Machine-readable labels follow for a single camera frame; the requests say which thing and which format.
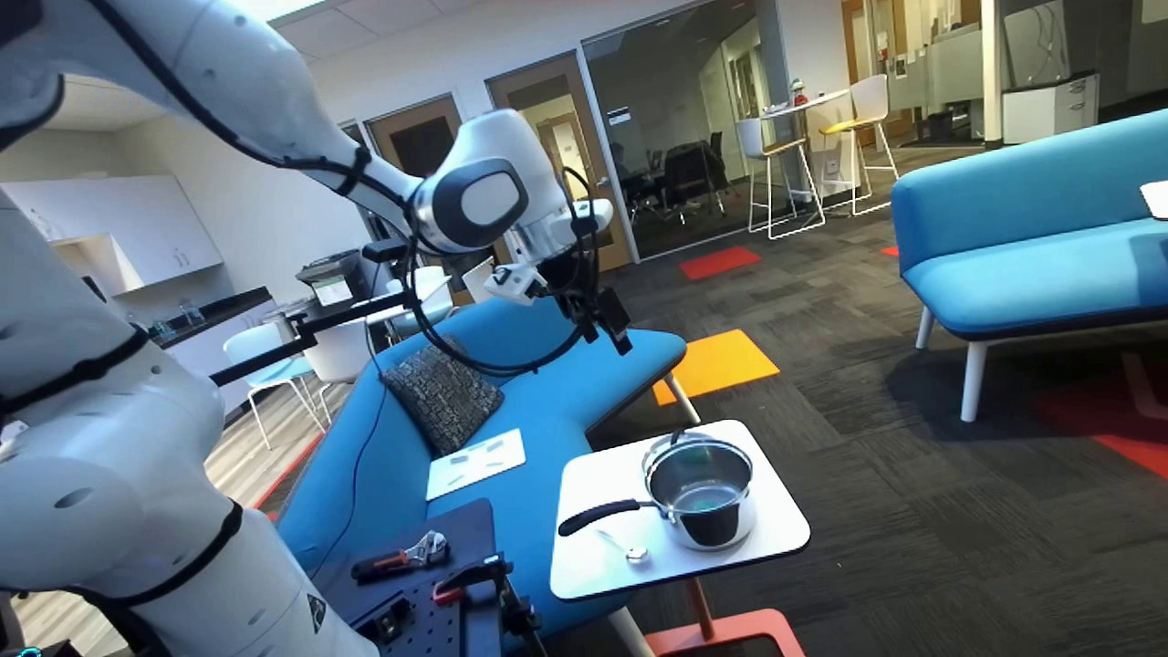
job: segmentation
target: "white side table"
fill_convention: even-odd
[[[560,599],[589,599],[622,587],[686,582],[696,607],[696,626],[646,635],[655,652],[681,652],[696,645],[742,643],[753,635],[774,638],[784,657],[802,652],[778,609],[712,617],[696,582],[701,572],[799,553],[812,539],[812,526],[744,425],[719,421],[691,432],[735,443],[753,458],[753,533],[725,553],[695,553],[680,545],[677,531],[657,510],[611,514],[573,536],[555,536],[551,592]],[[663,438],[668,433],[657,433],[571,459],[562,468],[560,522],[606,502],[650,502],[644,485],[644,458]],[[644,549],[646,564],[627,564],[622,549]]]

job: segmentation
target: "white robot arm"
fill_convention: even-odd
[[[582,231],[520,115],[466,120],[450,160],[413,179],[349,141],[304,58],[229,0],[3,0],[0,150],[60,111],[62,73],[190,115],[436,251],[507,233],[520,268],[537,270]],[[377,652],[329,614],[270,522],[208,485],[208,384],[88,297],[3,193],[0,373],[0,592],[83,592],[163,652]]]
[[[323,115],[298,51],[229,0],[6,0],[3,10],[0,145],[56,115],[62,73],[88,73],[318,179],[436,251],[479,251],[507,231],[532,263],[573,244],[560,177],[520,115],[466,120],[445,165],[413,179],[348,139]]]

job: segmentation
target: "pot handle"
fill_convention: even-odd
[[[611,502],[611,505],[594,505],[594,508],[584,508],[582,514],[571,514],[560,522],[560,536],[573,536],[582,533],[584,526],[606,519],[606,514],[624,514],[624,510],[639,510],[639,508],[657,508],[650,502]]]

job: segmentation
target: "blue couch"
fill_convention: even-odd
[[[461,350],[483,362],[531,362],[548,353],[571,323],[555,302],[476,302],[437,325]],[[504,405],[479,429],[472,443],[520,429],[526,465],[450,497],[426,502],[431,452],[420,429],[382,388],[381,369],[426,347],[424,335],[382,350],[353,384],[332,432],[304,468],[279,533],[318,576],[324,564],[381,555],[415,533],[424,519],[472,502],[489,502],[495,519],[495,549],[515,564],[512,583],[537,607],[540,633],[560,635],[598,620],[627,604],[606,595],[591,604],[562,604],[548,587],[551,536],[560,508],[560,474],[567,459],[589,452],[589,432],[639,399],[655,379],[671,379],[686,342],[671,331],[630,328],[630,350],[622,358],[606,335],[577,342],[551,364],[495,379]]]
[[[1168,223],[1138,188],[1168,179],[1168,115],[920,168],[892,191],[917,347],[969,340],[959,421],[977,421],[993,342],[1168,314]]]

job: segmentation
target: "orange mat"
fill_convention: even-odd
[[[748,340],[742,328],[716,331],[703,340],[695,340],[686,347],[686,358],[671,369],[691,399],[716,395],[725,388],[771,379],[780,369],[761,350],[754,340]],[[671,391],[663,384],[655,384],[657,405],[671,405]]]

